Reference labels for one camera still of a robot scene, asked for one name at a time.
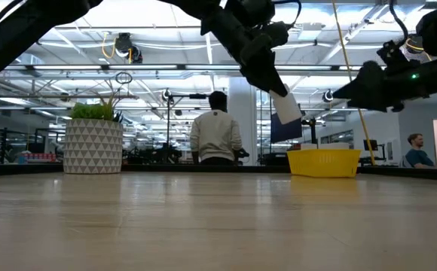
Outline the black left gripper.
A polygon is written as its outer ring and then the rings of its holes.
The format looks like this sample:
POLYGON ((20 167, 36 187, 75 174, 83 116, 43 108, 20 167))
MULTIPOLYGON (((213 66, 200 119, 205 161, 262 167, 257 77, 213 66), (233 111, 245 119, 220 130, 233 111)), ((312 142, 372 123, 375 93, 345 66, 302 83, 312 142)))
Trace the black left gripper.
POLYGON ((265 92, 286 97, 276 68, 274 47, 284 45, 290 25, 274 22, 273 0, 227 0, 208 17, 201 20, 200 34, 211 32, 240 65, 241 74, 249 84, 265 92))

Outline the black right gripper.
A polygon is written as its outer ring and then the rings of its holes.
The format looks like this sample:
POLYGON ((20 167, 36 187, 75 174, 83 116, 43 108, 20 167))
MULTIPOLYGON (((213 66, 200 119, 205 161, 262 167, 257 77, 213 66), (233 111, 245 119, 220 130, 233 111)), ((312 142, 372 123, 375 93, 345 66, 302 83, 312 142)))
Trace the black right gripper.
POLYGON ((394 41, 385 42, 377 54, 386 68, 364 62, 356 78, 333 93, 335 99, 347 99, 349 107, 387 112, 406 99, 429 95, 421 84, 431 75, 430 62, 408 60, 394 41))

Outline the white pill bottle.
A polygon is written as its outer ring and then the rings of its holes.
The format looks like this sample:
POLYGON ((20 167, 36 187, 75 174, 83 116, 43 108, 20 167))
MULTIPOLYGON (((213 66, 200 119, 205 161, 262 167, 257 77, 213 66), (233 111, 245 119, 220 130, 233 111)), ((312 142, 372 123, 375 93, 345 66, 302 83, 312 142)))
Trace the white pill bottle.
POLYGON ((286 91, 285 96, 281 96, 275 91, 269 92, 272 97, 274 107, 276 109, 278 118, 281 124, 291 123, 292 121, 302 118, 301 109, 295 100, 294 95, 291 93, 287 84, 283 85, 286 91))

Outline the yellow plastic basket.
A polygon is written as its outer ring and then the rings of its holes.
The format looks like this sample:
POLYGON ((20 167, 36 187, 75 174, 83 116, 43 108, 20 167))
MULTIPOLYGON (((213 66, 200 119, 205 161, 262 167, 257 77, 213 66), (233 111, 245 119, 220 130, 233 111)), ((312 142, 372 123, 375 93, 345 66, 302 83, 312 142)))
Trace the yellow plastic basket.
POLYGON ((288 151, 293 175, 314 178, 353 178, 359 164, 360 150, 309 149, 288 151))

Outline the white building pillar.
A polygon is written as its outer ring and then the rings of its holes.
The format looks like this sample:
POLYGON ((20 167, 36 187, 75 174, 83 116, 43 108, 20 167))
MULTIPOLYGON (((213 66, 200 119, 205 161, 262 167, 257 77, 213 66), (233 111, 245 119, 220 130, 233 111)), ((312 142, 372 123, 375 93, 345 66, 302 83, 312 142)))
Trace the white building pillar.
POLYGON ((249 154, 244 166, 254 166, 257 160, 256 89, 245 78, 228 78, 228 112, 240 127, 242 145, 249 154))

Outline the dark flat monitor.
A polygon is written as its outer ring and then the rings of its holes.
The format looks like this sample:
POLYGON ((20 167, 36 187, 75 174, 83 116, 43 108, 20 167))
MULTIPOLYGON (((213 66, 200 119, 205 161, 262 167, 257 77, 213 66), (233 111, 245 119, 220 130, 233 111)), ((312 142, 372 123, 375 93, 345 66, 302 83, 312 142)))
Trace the dark flat monitor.
POLYGON ((301 118, 282 124, 278 114, 272 114, 270 119, 270 142, 284 142, 302 137, 301 118))

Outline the black monitor stand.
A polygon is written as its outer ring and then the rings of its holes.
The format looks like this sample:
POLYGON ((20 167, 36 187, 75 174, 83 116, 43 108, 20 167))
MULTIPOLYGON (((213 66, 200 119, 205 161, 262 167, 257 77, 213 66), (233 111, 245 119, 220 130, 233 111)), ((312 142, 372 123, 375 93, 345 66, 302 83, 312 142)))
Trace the black monitor stand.
POLYGON ((309 126, 310 127, 310 136, 311 136, 311 143, 313 145, 315 145, 316 147, 318 146, 318 142, 317 142, 317 137, 316 137, 316 119, 314 117, 312 117, 309 120, 302 120, 301 122, 303 125, 309 126))

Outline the person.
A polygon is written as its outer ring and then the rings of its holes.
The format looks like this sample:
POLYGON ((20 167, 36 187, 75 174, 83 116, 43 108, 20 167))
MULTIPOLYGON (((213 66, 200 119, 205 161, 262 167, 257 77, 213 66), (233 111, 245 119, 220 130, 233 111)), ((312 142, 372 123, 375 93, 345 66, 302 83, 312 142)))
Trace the person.
POLYGON ((236 166, 249 154, 242 144, 240 126, 228 113, 228 97, 214 91, 208 98, 210 110, 196 117, 191 126, 193 163, 205 166, 236 166))
POLYGON ((428 157, 423 150, 423 135, 414 133, 409 135, 408 143, 410 151, 405 155, 408 163, 415 169, 437 168, 437 165, 428 157))

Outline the black tripod light stand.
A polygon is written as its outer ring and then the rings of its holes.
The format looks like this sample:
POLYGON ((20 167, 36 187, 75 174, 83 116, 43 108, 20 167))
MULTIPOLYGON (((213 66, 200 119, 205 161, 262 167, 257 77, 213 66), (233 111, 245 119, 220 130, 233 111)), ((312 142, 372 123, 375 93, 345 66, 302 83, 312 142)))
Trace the black tripod light stand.
POLYGON ((208 96, 206 94, 201 94, 201 93, 172 94, 172 92, 169 89, 165 89, 165 91, 163 92, 163 97, 167 102, 167 142, 165 145, 165 156, 163 158, 163 162, 168 163, 170 158, 170 113, 172 110, 171 100, 174 98, 179 98, 180 100, 182 100, 183 98, 207 99, 208 96))

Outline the black ceiling mounted device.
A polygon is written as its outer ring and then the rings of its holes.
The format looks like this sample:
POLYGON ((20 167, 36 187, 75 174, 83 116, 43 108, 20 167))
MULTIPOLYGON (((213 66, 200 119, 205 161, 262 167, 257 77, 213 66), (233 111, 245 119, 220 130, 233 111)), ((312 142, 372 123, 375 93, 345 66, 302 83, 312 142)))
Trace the black ceiling mounted device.
POLYGON ((129 32, 120 32, 111 44, 106 43, 107 34, 102 41, 102 54, 106 59, 114 55, 124 58, 129 64, 142 64, 142 51, 131 41, 129 32))

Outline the green artificial plant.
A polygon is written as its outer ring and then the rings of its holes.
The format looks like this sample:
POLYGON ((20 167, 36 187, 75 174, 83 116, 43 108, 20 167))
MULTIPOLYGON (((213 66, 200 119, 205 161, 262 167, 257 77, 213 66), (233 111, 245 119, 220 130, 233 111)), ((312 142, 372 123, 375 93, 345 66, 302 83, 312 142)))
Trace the green artificial plant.
POLYGON ((97 104, 77 103, 70 113, 71 119, 94 119, 118 122, 121 113, 115 113, 118 103, 124 99, 123 96, 116 96, 115 93, 109 97, 99 96, 97 104))

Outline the triangle patterned plant pot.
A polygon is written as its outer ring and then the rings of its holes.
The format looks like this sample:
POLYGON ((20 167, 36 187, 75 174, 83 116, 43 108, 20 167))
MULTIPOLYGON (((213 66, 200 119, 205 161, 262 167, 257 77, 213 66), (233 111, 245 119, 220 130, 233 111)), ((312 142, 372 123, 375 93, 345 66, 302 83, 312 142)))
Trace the triangle patterned plant pot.
POLYGON ((66 124, 63 168, 67 174, 121 172, 123 126, 98 119, 71 119, 66 124))

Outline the red boxes row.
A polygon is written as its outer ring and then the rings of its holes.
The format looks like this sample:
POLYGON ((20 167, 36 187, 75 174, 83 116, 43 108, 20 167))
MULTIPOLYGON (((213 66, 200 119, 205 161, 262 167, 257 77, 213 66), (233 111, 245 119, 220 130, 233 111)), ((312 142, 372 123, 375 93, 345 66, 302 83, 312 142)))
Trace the red boxes row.
POLYGON ((55 163, 56 161, 57 161, 56 154, 23 152, 23 153, 18 155, 18 163, 19 164, 27 164, 27 163, 55 163))

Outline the black metal table frame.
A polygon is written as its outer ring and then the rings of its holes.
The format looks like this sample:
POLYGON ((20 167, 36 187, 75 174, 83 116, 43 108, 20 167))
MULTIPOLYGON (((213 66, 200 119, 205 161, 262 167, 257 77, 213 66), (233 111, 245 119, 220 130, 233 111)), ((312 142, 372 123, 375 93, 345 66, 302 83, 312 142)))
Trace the black metal table frame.
MULTIPOLYGON (((63 172, 60 163, 0 164, 0 176, 63 172)), ((122 172, 200 172, 200 173, 290 173, 288 166, 193 166, 193 165, 123 165, 122 172)), ((388 166, 359 167, 358 174, 387 175, 437 180, 437 169, 406 169, 388 166)))

